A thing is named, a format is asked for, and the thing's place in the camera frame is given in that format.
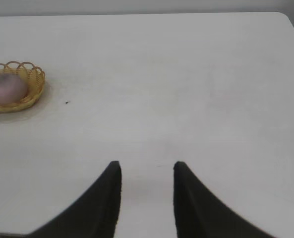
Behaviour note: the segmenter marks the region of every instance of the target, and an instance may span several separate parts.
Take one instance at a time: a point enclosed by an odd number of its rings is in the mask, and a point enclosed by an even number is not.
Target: pink ball
[[[0,105],[16,103],[27,95],[27,84],[17,75],[0,74]]]

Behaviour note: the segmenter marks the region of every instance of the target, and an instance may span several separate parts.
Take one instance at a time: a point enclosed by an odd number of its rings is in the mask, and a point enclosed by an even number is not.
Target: woven basket
[[[28,94],[17,103],[0,105],[0,113],[29,108],[40,98],[45,83],[45,74],[40,67],[34,66],[30,62],[11,61],[6,64],[0,63],[0,73],[16,74],[28,85]]]

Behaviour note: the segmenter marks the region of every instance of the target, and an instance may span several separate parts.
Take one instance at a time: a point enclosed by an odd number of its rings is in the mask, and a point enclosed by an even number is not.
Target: background
[[[294,25],[294,0],[0,0],[0,16],[279,11]]]

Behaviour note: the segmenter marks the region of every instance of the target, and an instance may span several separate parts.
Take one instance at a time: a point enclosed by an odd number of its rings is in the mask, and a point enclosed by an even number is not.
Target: table surface
[[[0,115],[0,232],[53,218],[112,160],[118,238],[176,237],[173,165],[294,238],[294,28],[275,12],[0,17],[0,62],[46,72]]]

